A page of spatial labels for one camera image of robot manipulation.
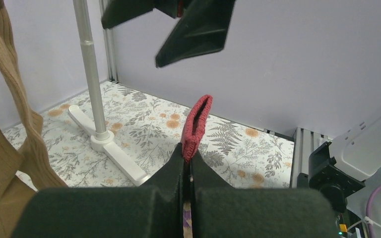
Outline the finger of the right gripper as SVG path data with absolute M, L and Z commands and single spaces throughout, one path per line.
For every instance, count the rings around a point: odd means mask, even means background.
M 101 23 L 103 29 L 112 29 L 124 22 L 151 12 L 153 0 L 111 0 L 103 12 Z
M 162 68 L 225 48 L 234 0 L 181 0 L 177 22 L 155 57 Z

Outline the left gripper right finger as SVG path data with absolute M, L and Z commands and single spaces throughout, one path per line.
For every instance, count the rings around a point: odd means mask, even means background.
M 329 202 L 308 188 L 234 188 L 196 153 L 190 161 L 196 238 L 336 238 Z

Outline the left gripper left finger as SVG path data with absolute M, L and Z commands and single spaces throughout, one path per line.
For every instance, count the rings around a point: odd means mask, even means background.
M 181 238 L 182 144 L 137 187 L 49 188 L 28 202 L 14 238 Z

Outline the red striped sock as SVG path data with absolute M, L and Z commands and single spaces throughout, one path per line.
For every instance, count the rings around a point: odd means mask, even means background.
M 211 95 L 202 96 L 190 110 L 182 132 L 182 158 L 184 159 L 183 175 L 183 237 L 192 237 L 191 221 L 191 175 L 190 162 L 196 154 L 205 134 L 206 121 L 213 102 Z

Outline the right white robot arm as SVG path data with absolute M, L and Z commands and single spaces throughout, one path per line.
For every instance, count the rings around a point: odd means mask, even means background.
M 112 0 L 101 23 L 104 29 L 112 29 L 154 9 L 176 18 L 155 56 L 155 66 L 163 68 L 222 51 L 234 7 L 233 0 Z M 381 106 L 359 125 L 323 143 L 310 155 L 308 168 L 308 186 L 320 190 L 334 210 L 345 210 L 346 198 L 381 168 Z

